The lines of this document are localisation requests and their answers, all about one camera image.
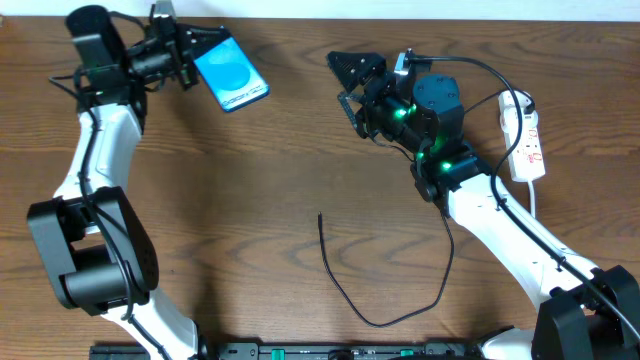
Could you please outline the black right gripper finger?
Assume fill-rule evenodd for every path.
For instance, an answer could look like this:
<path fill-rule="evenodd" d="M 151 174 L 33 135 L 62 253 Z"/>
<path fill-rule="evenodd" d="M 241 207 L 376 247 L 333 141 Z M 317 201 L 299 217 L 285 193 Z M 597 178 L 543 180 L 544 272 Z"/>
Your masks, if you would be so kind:
<path fill-rule="evenodd" d="M 354 128 L 354 130 L 358 135 L 365 134 L 363 115 L 361 114 L 360 110 L 354 111 L 351 106 L 351 103 L 357 103 L 361 105 L 362 104 L 361 98 L 362 96 L 359 94 L 353 94 L 353 93 L 347 93 L 347 92 L 340 92 L 337 95 L 338 102 L 340 103 L 352 127 Z"/>
<path fill-rule="evenodd" d="M 342 85 L 364 85 L 371 76 L 386 70 L 386 59 L 378 53 L 331 51 L 327 62 Z"/>

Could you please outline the blue Galaxy smartphone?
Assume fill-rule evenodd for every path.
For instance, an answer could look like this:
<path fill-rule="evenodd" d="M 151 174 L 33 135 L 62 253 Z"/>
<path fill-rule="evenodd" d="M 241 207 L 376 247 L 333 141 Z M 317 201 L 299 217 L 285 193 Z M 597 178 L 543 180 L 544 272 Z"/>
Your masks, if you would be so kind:
<path fill-rule="evenodd" d="M 270 86 L 229 37 L 195 58 L 195 65 L 225 112 L 234 112 L 270 93 Z"/>

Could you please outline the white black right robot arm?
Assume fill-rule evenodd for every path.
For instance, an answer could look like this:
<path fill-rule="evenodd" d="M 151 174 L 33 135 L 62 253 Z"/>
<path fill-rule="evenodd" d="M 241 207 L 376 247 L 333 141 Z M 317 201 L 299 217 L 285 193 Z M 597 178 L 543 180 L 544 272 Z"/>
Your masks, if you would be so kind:
<path fill-rule="evenodd" d="M 635 359 L 639 285 L 622 266 L 604 270 L 564 245 L 504 187 L 465 140 L 454 78 L 433 58 L 405 51 L 388 68 L 377 53 L 333 51 L 328 66 L 359 137 L 410 159 L 421 197 L 475 235 L 516 279 L 537 319 L 469 342 L 471 359 Z"/>

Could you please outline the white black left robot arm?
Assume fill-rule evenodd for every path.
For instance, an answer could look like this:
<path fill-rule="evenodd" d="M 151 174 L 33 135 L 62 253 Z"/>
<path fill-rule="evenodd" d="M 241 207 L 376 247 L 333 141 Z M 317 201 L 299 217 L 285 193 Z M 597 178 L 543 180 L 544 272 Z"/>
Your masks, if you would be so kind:
<path fill-rule="evenodd" d="M 160 288 L 154 246 L 126 195 L 148 94 L 167 79 L 183 89 L 198 81 L 192 29 L 158 1 L 127 46 L 114 17 L 100 5 L 66 17 L 81 62 L 52 83 L 74 99 L 80 136 L 62 184 L 29 207 L 27 223 L 63 307 L 120 326 L 152 359 L 215 359 L 218 349 Z"/>

